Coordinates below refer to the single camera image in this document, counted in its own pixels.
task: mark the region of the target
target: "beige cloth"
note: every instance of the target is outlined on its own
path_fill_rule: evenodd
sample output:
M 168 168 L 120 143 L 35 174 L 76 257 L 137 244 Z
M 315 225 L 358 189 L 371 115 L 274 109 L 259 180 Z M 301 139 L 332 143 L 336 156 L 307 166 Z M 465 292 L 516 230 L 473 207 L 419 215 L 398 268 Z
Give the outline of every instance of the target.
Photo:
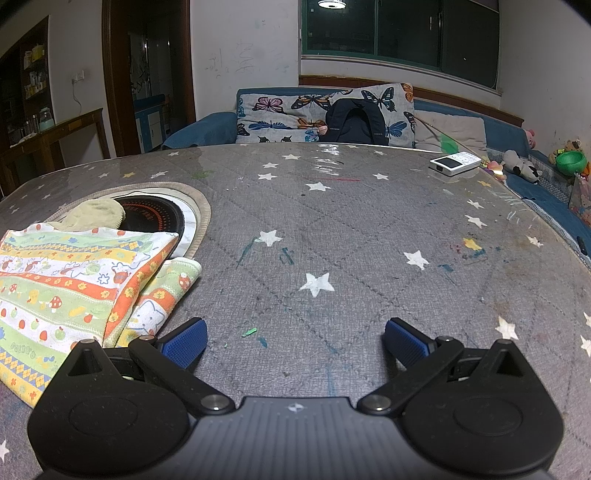
M 86 232 L 99 227 L 119 228 L 124 219 L 121 204 L 113 199 L 95 199 L 74 207 L 63 220 L 48 224 L 62 232 Z

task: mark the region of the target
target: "teddy bear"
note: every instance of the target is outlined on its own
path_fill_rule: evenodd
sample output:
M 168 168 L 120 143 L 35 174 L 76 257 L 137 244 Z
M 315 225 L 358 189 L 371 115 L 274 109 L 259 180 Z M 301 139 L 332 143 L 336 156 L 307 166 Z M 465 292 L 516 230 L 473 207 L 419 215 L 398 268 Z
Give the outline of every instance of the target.
M 550 163 L 552 165 L 556 165 L 556 157 L 558 157 L 561 153 L 564 152 L 572 152 L 572 151 L 576 151 L 576 152 L 582 152 L 583 149 L 581 148 L 581 142 L 579 139 L 577 140 L 568 140 L 566 142 L 566 145 L 564 146 L 564 148 L 559 148 L 557 150 L 554 150 L 550 156 L 548 157 L 548 160 L 550 161 Z
M 537 170 L 529 160 L 520 158 L 515 150 L 507 150 L 503 154 L 501 165 L 511 173 L 523 177 L 530 183 L 537 183 L 542 175 L 541 170 Z
M 530 150 L 533 150 L 535 148 L 535 132 L 533 130 L 525 130 L 525 136 L 527 137 L 527 143 L 529 143 L 530 145 Z

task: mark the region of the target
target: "glass jar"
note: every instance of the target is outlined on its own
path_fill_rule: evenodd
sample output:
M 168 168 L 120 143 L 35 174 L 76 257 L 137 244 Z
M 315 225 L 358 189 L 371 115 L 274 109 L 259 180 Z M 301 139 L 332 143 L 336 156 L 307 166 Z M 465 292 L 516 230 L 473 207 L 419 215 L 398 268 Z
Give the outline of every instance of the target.
M 44 130 L 53 127 L 55 124 L 49 107 L 42 108 L 39 114 L 39 131 L 43 132 Z

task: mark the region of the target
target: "pillow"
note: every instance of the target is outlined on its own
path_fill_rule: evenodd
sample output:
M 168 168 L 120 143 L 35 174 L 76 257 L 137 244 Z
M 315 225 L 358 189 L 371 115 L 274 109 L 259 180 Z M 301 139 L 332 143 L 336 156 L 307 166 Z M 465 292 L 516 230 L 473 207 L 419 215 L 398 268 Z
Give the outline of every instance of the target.
M 259 93 L 241 95 L 236 110 L 236 143 L 317 141 L 317 127 L 325 125 L 324 116 L 314 123 L 309 109 L 292 108 L 297 99 Z
M 425 120 L 446 135 L 428 127 L 419 119 Z M 415 148 L 442 153 L 469 151 L 457 144 L 451 137 L 471 148 L 481 157 L 486 157 L 486 133 L 482 118 L 418 111 L 414 136 Z
M 332 94 L 330 101 L 341 98 L 364 98 L 379 106 L 386 122 L 386 136 L 391 147 L 412 148 L 414 142 L 414 97 L 413 86 L 409 83 L 388 83 L 372 87 L 357 88 Z M 312 113 L 317 105 L 311 107 Z

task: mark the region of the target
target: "window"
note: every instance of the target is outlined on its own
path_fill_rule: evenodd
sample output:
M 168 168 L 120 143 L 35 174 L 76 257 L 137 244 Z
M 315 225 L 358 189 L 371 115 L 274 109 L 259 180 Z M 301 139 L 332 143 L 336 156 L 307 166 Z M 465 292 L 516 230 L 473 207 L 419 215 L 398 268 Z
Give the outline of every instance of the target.
M 498 0 L 303 0 L 303 53 L 394 60 L 496 86 Z

